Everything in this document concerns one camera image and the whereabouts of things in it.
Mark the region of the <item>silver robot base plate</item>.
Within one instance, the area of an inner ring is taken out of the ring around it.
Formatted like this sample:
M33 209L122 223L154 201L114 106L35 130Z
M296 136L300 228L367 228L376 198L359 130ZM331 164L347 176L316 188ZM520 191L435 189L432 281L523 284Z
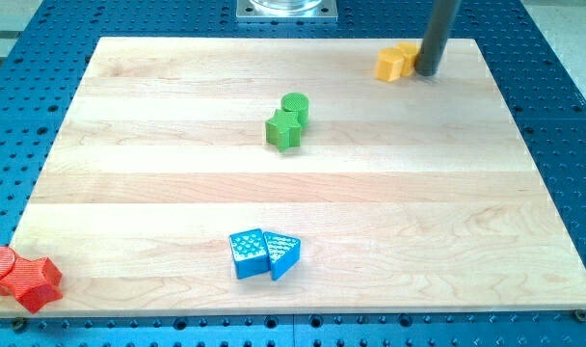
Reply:
M336 0L237 0L235 14L242 21L338 19Z

